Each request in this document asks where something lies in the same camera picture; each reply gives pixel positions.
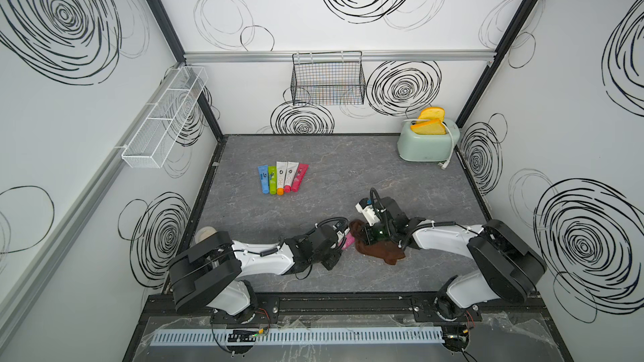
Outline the brown cloth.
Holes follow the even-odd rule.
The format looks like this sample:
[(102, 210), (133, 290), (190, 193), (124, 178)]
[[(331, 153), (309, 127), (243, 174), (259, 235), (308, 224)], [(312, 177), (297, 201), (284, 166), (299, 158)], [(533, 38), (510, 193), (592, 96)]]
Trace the brown cloth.
[(406, 257), (404, 251), (391, 241), (380, 241), (373, 245), (368, 245), (363, 231), (365, 226), (366, 223), (361, 220), (353, 220), (349, 224), (350, 233), (355, 239), (354, 246), (359, 253), (382, 259), (390, 266), (395, 266), (398, 261)]

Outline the magenta toothpaste tube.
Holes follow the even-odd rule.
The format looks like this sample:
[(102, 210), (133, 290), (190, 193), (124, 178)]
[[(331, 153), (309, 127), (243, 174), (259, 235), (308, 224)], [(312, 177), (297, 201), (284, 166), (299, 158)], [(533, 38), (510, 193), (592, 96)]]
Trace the magenta toothpaste tube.
[(355, 241), (356, 241), (356, 238), (352, 236), (351, 233), (347, 234), (343, 242), (342, 250), (348, 249), (350, 246), (352, 246), (355, 243)]

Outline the crimson pink toothpaste tube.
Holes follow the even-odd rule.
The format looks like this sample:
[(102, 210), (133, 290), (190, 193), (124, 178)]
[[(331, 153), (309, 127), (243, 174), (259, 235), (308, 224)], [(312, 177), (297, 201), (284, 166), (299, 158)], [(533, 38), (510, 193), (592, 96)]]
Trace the crimson pink toothpaste tube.
[(298, 192), (300, 190), (300, 186), (304, 180), (305, 174), (308, 171), (308, 169), (309, 169), (308, 164), (298, 165), (298, 169), (296, 170), (295, 176), (293, 178), (293, 182), (291, 184), (292, 192)]

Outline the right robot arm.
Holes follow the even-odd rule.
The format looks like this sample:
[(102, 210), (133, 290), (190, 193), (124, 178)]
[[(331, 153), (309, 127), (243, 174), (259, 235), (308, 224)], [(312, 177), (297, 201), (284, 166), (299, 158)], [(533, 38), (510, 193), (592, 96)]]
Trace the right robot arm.
[(500, 220), (464, 226), (409, 218), (394, 199), (381, 199), (376, 191), (361, 199), (356, 209), (366, 220), (355, 234), (356, 247), (367, 256), (394, 264), (407, 249), (436, 250), (476, 263), (475, 271), (450, 278), (434, 296), (432, 308), (445, 321), (455, 321), (469, 308), (491, 300), (523, 304), (547, 271), (543, 258)]

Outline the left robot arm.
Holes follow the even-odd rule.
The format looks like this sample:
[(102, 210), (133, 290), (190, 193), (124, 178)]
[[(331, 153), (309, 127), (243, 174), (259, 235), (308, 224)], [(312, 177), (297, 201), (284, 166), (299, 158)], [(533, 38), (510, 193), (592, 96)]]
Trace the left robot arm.
[(216, 231), (179, 253), (169, 263), (174, 308), (187, 314), (210, 308), (241, 316), (257, 305), (249, 276), (297, 275), (316, 264), (332, 270), (341, 257), (350, 233), (348, 219), (320, 221), (303, 235), (273, 244), (234, 241), (226, 231)]

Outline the white pink-cap toothpaste tube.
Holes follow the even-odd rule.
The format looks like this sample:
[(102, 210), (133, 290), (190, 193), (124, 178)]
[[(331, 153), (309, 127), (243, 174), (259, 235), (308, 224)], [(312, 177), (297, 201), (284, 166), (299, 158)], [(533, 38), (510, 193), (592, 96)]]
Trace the white pink-cap toothpaste tube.
[(297, 173), (299, 164), (297, 162), (287, 162), (287, 169), (284, 181), (284, 192), (290, 193), (292, 191), (292, 185), (294, 177)]

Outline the green toothpaste tube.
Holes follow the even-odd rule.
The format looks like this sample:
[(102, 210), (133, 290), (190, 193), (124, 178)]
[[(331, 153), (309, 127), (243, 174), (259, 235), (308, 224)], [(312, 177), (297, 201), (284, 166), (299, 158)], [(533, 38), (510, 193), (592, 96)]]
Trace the green toothpaste tube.
[(268, 166), (268, 186), (271, 195), (277, 194), (278, 191), (278, 177), (277, 168), (274, 165)]

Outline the blue toothpaste tube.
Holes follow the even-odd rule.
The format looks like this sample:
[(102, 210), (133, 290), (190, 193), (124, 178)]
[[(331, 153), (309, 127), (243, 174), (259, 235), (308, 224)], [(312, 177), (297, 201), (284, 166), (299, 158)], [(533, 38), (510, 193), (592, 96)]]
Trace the blue toothpaste tube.
[(258, 174), (260, 177), (263, 194), (270, 194), (269, 179), (268, 179), (268, 165), (259, 166)]

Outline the mint green toaster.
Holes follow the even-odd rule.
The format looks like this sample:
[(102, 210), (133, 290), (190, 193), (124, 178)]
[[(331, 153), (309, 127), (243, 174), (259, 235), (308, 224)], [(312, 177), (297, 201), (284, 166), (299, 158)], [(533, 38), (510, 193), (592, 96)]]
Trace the mint green toaster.
[(445, 119), (447, 134), (442, 136), (423, 136), (411, 131), (411, 121), (404, 122), (397, 141), (397, 152), (401, 159), (409, 162), (441, 163), (449, 159), (454, 147), (461, 138), (459, 127)]

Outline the yellow toast slice front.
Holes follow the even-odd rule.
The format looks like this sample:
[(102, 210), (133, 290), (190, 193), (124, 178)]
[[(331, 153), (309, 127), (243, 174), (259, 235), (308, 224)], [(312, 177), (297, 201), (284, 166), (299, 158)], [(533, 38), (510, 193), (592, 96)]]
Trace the yellow toast slice front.
[(447, 134), (447, 128), (440, 119), (419, 120), (410, 125), (412, 132), (423, 136), (442, 136)]

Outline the yellow toast slice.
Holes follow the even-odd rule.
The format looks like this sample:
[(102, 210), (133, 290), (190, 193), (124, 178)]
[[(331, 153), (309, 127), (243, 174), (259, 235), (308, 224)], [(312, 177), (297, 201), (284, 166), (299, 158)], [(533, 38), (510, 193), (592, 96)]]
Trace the yellow toast slice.
[(427, 107), (419, 114), (419, 120), (428, 121), (428, 120), (439, 120), (444, 122), (445, 110), (442, 107)]
[(440, 119), (419, 120), (410, 125), (412, 132), (423, 136), (442, 136), (447, 134), (447, 128)]

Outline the beige sponge roll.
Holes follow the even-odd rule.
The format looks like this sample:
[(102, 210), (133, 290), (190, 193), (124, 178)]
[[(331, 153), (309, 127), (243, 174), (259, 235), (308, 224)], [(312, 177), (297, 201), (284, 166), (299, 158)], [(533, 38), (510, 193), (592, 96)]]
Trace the beige sponge roll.
[(217, 229), (212, 226), (201, 227), (194, 235), (194, 243), (198, 244), (216, 233)]

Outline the yellow toast slice back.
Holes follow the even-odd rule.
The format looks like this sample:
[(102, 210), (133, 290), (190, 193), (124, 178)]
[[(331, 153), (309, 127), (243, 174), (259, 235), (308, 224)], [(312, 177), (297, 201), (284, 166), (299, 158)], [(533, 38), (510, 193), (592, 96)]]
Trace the yellow toast slice back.
[(445, 110), (442, 107), (427, 107), (419, 114), (419, 120), (428, 121), (428, 120), (439, 120), (444, 122)]

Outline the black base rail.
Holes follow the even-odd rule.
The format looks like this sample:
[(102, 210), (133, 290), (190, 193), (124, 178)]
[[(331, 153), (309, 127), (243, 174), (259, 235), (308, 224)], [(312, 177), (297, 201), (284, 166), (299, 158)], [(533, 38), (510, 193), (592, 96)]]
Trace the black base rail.
[[(434, 292), (416, 293), (257, 293), (251, 306), (241, 312), (243, 317), (257, 313), (253, 323), (267, 321), (277, 323), (286, 316), (304, 315), (374, 315), (412, 314), (416, 323), (444, 322), (432, 306)], [(479, 323), (482, 321), (479, 308), (470, 308), (463, 317), (451, 323)], [(139, 323), (147, 323), (152, 317), (204, 317), (211, 310), (202, 308), (182, 315), (174, 307), (172, 295), (150, 296), (144, 305)]]

